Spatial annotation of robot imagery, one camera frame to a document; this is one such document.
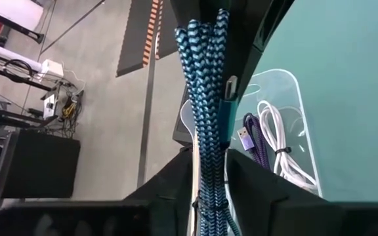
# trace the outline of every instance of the wire bundle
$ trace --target wire bundle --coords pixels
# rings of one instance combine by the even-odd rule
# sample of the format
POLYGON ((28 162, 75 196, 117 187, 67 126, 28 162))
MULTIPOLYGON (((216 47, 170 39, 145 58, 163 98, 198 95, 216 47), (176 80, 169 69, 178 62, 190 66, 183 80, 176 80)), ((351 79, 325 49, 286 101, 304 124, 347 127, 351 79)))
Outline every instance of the wire bundle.
POLYGON ((263 135, 269 146, 276 153, 276 160, 274 165, 274 173, 279 174, 282 178, 291 183, 311 191, 317 189, 317 183, 313 177, 301 169, 301 167, 288 154, 287 144, 285 140, 284 124, 282 117, 277 108, 271 105, 266 100, 260 101, 257 104, 257 112, 259 114, 259 121, 263 135), (276 137, 268 124, 268 116, 272 116, 275 126, 276 137))
POLYGON ((263 168, 270 170, 268 154, 266 153, 266 140, 259 119, 252 113, 247 113, 243 118, 243 126, 249 133, 254 145, 254 148, 249 149, 250 155, 263 168))
POLYGON ((227 235, 227 222, 239 235, 226 199, 226 147, 220 143, 218 125, 228 18, 229 13, 221 9, 214 27, 191 20, 187 31, 177 28, 175 32, 199 142, 200 235, 227 235))

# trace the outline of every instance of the black desk leg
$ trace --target black desk leg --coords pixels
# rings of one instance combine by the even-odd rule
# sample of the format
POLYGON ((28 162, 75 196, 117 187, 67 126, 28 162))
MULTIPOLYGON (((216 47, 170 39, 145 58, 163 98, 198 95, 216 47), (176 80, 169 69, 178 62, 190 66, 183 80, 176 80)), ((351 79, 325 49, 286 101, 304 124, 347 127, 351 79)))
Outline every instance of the black desk leg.
POLYGON ((19 31, 20 33, 32 38, 34 41, 36 41, 39 44, 41 44, 43 42, 43 39, 45 38, 44 34, 36 33, 34 31, 26 29, 23 26, 4 18, 3 16, 0 16, 0 23, 10 27, 11 29, 19 31))

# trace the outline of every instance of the desk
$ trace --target desk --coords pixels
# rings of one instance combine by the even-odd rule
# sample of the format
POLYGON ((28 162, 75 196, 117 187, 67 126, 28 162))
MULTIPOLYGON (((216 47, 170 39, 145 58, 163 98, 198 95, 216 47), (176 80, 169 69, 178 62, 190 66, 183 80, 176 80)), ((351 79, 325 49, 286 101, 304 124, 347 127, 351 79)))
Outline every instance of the desk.
POLYGON ((299 82, 324 198, 378 201, 378 1, 296 0, 255 73, 272 68, 299 82))

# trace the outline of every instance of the clear acrylic holder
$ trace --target clear acrylic holder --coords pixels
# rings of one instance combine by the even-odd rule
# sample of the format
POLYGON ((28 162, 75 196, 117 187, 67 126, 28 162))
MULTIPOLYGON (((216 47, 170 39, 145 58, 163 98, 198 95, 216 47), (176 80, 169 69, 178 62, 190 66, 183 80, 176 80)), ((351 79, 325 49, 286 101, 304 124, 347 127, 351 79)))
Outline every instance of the clear acrylic holder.
MULTIPOLYGON (((243 127, 243 116, 246 113, 258 116, 257 104, 261 100, 270 102, 280 111, 287 146, 292 149, 290 156, 316 180, 318 189, 313 193, 322 197, 300 88, 297 79, 291 72, 284 69, 270 69, 252 76, 237 110, 231 147, 251 157, 248 152, 244 151, 237 130, 243 127)), ((273 167, 275 153, 269 146, 267 151, 270 164, 273 167)))

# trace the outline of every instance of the cable tie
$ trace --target cable tie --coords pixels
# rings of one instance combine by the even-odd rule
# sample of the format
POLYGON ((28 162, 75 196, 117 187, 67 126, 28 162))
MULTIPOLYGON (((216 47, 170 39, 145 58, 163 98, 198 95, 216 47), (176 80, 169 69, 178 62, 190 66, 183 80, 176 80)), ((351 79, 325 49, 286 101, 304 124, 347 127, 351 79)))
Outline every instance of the cable tie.
POLYGON ((282 148, 282 149, 278 149, 275 151, 275 155, 278 155, 279 153, 281 152, 286 152, 286 153, 290 153, 292 151, 292 149, 290 147, 285 147, 285 148, 282 148))
POLYGON ((196 209, 196 210, 199 210, 200 208, 204 208, 206 210, 212 210, 212 211, 220 211, 220 210, 225 210, 227 209, 228 207, 228 200, 225 199, 223 201, 223 204, 220 205, 220 206, 208 206, 208 204, 206 204, 206 202, 204 200, 202 200, 202 198, 200 198, 199 196, 196 197, 196 200, 192 203, 192 206, 196 209))

